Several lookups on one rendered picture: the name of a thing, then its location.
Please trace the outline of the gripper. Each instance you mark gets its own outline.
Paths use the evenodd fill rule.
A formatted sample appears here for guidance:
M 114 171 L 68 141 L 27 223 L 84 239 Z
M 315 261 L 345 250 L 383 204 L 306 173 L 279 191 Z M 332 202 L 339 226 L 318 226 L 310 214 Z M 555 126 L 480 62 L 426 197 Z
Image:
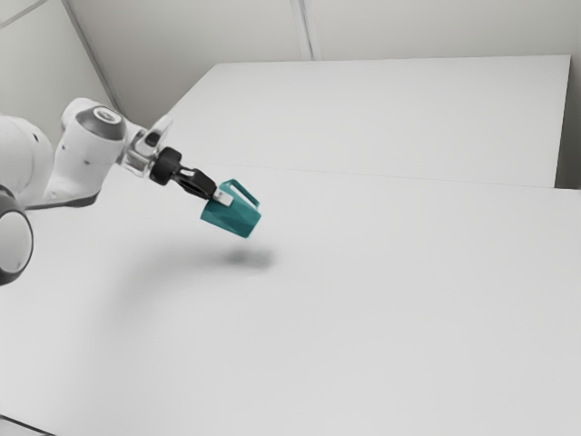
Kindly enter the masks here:
M 230 206 L 233 197 L 221 190 L 207 174 L 181 165 L 182 154 L 171 147 L 163 148 L 151 168 L 150 179 L 159 185 L 166 185 L 173 179 L 191 195 L 207 201 Z

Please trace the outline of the teal faceted mug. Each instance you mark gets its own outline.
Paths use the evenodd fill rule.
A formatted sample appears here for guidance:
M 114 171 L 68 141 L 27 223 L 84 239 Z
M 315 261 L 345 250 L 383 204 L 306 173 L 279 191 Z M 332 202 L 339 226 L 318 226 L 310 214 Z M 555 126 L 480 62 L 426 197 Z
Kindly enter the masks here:
M 238 180 L 219 185 L 202 210 L 201 219 L 242 238 L 248 238 L 261 218 L 260 201 Z

